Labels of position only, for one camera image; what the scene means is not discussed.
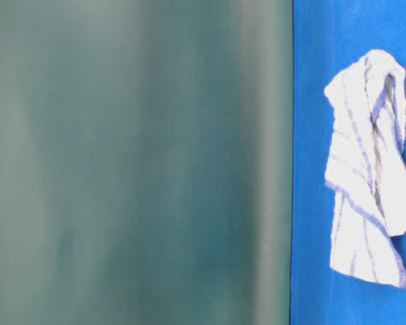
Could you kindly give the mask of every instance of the towel fold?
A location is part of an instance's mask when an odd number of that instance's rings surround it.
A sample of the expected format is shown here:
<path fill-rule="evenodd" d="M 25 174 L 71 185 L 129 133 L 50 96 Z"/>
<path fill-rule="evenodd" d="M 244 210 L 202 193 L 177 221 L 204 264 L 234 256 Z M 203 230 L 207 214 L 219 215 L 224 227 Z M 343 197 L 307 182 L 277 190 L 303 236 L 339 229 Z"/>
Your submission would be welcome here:
<path fill-rule="evenodd" d="M 334 132 L 325 172 L 335 191 L 332 269 L 406 288 L 391 236 L 406 232 L 405 69 L 372 50 L 325 88 Z"/>

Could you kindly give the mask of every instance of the blue background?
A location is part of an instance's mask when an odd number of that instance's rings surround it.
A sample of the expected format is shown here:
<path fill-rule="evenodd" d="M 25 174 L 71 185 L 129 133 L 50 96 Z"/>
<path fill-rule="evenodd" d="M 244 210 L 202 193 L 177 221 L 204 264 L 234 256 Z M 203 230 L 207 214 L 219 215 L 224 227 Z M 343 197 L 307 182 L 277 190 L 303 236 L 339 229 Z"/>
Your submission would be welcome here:
<path fill-rule="evenodd" d="M 406 325 L 406 290 L 329 267 L 334 193 L 323 177 L 333 110 L 323 88 L 371 49 L 406 69 L 406 1 L 294 2 L 292 324 Z M 406 266 L 406 234 L 393 241 Z"/>

